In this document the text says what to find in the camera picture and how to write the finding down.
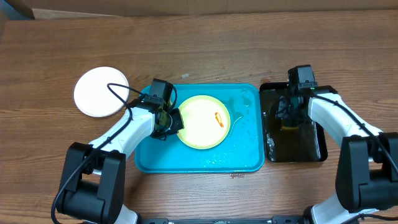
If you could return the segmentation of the green yellow sponge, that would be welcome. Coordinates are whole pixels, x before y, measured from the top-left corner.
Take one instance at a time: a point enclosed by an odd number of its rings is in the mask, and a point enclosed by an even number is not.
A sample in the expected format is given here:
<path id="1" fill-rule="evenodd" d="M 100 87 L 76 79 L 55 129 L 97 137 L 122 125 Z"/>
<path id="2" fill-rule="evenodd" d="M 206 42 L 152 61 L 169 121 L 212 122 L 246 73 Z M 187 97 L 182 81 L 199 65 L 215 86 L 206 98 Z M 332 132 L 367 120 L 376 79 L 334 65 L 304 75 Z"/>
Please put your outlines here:
<path id="1" fill-rule="evenodd" d="M 291 124 L 282 123 L 280 128 L 281 128 L 281 130 L 296 130 L 299 127 L 298 126 L 292 126 Z"/>

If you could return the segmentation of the yellow plate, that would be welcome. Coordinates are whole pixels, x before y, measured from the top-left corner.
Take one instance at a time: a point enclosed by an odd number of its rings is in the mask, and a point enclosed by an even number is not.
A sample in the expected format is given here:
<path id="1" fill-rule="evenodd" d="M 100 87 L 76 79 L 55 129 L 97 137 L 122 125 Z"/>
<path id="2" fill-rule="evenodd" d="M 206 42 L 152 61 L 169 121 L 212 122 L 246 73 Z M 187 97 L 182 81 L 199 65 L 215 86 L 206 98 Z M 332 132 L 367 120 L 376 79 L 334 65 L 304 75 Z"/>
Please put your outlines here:
<path id="1" fill-rule="evenodd" d="M 179 107 L 184 128 L 177 136 L 194 149 L 210 149 L 219 145 L 229 133 L 231 116 L 227 107 L 217 98 L 197 95 L 185 100 Z M 224 127 L 218 124 L 215 113 L 221 115 Z"/>

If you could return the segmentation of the white plate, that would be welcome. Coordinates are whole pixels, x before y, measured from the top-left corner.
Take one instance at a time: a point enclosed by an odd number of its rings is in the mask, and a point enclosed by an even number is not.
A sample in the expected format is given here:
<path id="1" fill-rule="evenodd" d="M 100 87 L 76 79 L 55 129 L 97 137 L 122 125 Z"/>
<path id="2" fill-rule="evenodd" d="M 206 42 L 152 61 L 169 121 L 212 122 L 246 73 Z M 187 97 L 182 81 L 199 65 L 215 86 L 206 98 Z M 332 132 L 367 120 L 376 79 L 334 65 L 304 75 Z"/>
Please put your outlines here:
<path id="1" fill-rule="evenodd" d="M 115 83 L 129 86 L 125 75 L 113 67 L 97 67 L 87 71 L 77 82 L 74 101 L 77 108 L 92 117 L 110 116 L 124 104 L 107 87 Z"/>

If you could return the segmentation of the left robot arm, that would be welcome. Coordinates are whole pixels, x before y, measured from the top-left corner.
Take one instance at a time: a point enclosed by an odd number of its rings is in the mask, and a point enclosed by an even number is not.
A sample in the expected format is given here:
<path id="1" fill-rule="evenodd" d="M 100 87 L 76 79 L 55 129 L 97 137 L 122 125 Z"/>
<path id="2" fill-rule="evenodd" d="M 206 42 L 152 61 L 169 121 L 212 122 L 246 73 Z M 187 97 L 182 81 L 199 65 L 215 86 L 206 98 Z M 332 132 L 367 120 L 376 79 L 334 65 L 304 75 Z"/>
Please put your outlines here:
<path id="1" fill-rule="evenodd" d="M 166 140 L 183 129 L 176 108 L 177 90 L 153 79 L 148 93 L 127 103 L 123 117 L 89 144 L 74 142 L 67 150 L 60 186 L 51 208 L 83 223 L 139 223 L 140 216 L 124 205 L 126 161 L 146 137 Z"/>

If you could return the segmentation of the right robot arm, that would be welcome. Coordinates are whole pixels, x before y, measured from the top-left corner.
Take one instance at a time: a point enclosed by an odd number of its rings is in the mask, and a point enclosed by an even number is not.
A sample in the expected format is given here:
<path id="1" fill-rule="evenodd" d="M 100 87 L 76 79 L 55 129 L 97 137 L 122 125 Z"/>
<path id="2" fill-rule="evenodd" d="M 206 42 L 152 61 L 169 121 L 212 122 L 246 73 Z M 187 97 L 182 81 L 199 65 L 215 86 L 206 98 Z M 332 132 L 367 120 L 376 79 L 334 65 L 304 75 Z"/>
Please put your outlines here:
<path id="1" fill-rule="evenodd" d="M 331 86 L 318 86 L 310 65 L 287 72 L 289 92 L 275 117 L 288 128 L 306 121 L 320 125 L 340 146 L 335 193 L 301 216 L 274 216 L 273 223 L 358 223 L 393 220 L 378 211 L 397 206 L 397 133 L 385 133 L 360 118 Z"/>

